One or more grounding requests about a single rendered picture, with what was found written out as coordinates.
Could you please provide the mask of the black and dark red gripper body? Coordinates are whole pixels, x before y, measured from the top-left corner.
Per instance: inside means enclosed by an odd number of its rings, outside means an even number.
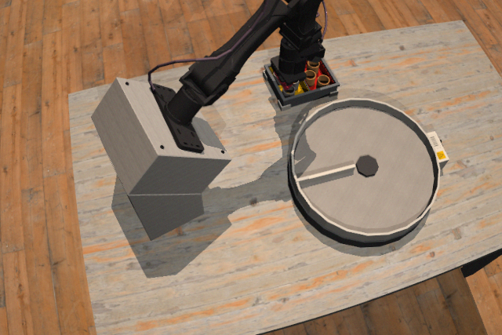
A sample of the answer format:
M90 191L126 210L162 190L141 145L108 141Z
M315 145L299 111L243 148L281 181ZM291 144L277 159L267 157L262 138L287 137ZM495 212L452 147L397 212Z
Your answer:
M278 64L278 59L279 59L279 64ZM281 82L286 82L287 86L292 85L296 81L302 82L307 77L304 71L296 75L294 74L295 63L298 60L286 61L280 57L280 54L278 56L271 58L271 68L278 76L279 80Z

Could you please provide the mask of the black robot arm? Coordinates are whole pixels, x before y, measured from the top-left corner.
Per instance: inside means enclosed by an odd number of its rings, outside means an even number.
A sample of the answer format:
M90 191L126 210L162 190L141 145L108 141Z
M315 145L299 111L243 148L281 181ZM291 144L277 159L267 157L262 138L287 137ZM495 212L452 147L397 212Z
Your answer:
M204 151L191 124L192 119L202 107L212 105L227 92L245 62L278 27L283 37L280 57L286 61L300 58L295 63L295 75L305 71L306 61L318 63L324 57L326 49L318 41L322 37L322 26L315 21L323 0L285 1L288 5L280 0L270 0L265 14L256 23L264 0L228 42L204 58L228 52L225 56L218 60L196 61L188 68L189 71L179 79L182 87L177 95L165 86L153 83L154 86L150 87L179 149L196 153Z

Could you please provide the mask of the yellow bin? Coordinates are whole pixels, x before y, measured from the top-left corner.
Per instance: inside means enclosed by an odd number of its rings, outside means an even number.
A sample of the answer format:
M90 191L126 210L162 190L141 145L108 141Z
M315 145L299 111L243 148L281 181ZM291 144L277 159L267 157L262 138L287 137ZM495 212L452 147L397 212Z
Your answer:
M273 74L273 72L274 72L273 69L270 68L270 70L271 70L271 73ZM282 86L279 86L279 88L282 91ZM305 85L304 81L302 81L302 82L299 82L299 88L297 91L295 91L295 95L300 94L300 93L305 93L307 91L309 91L309 90L308 90L307 86Z

